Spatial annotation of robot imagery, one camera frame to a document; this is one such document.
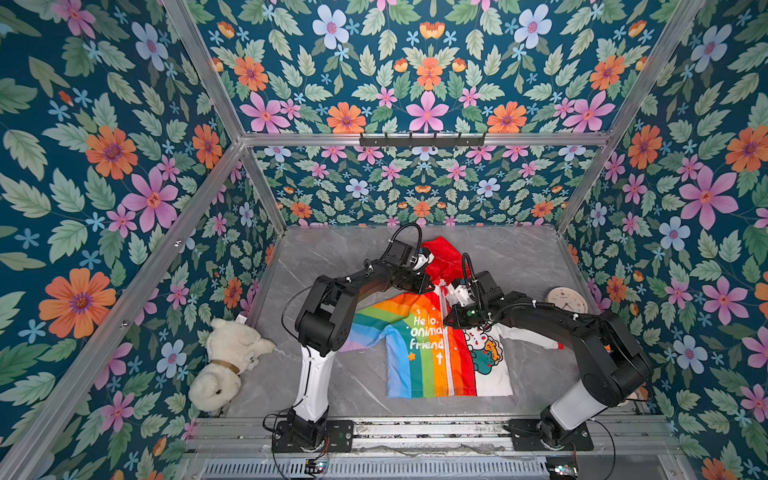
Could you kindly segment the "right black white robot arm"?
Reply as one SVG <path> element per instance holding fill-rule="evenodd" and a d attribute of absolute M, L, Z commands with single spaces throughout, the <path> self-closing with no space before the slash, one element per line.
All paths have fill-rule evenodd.
<path fill-rule="evenodd" d="M 466 253 L 460 268 L 463 283 L 450 300 L 446 326 L 468 331 L 503 325 L 536 333 L 572 350 L 576 359 L 579 381 L 541 412 L 535 429 L 521 430 L 510 421 L 508 431 L 560 450 L 588 420 L 623 403 L 650 380 L 643 348 L 613 313 L 578 313 L 521 292 L 503 293 L 490 272 L 474 271 Z"/>

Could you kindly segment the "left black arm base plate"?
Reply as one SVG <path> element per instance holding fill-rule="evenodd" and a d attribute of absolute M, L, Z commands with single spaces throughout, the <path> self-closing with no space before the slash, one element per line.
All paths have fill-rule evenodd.
<path fill-rule="evenodd" d="M 273 440 L 275 453 L 349 453 L 354 439 L 354 422 L 351 420 L 329 420 L 324 438 L 317 446 L 302 440 L 286 420 L 277 423 Z"/>

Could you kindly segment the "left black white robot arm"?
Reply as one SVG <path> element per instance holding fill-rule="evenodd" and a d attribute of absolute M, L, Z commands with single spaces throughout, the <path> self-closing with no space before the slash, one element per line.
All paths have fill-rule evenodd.
<path fill-rule="evenodd" d="M 330 377 L 336 353 L 351 333 L 358 303 L 390 289 L 428 292 L 433 284 L 426 267 L 433 259 L 423 246 L 421 227 L 408 223 L 398 227 L 384 252 L 364 261 L 361 270 L 340 277 L 319 276 L 307 288 L 294 326 L 302 367 L 296 400 L 286 414 L 285 436 L 307 449 L 326 442 Z"/>

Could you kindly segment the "rainbow white red-hooded kids jacket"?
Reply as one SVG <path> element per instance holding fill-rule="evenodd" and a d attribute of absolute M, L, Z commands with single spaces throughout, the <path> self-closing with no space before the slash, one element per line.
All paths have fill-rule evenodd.
<path fill-rule="evenodd" d="M 530 330 L 499 324 L 467 330 L 445 325 L 449 301 L 463 281 L 462 255 L 443 237 L 425 247 L 434 256 L 426 268 L 432 291 L 403 293 L 359 310 L 341 350 L 363 351 L 384 341 L 389 398 L 511 396 L 504 339 L 546 350 L 564 346 Z"/>

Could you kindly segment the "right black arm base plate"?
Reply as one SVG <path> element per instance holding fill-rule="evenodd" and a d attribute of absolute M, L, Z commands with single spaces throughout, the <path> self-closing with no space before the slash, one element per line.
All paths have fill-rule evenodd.
<path fill-rule="evenodd" d="M 511 435 L 515 451 L 593 451 L 594 443 L 585 424 L 562 429 L 550 419 L 511 419 L 503 428 Z"/>

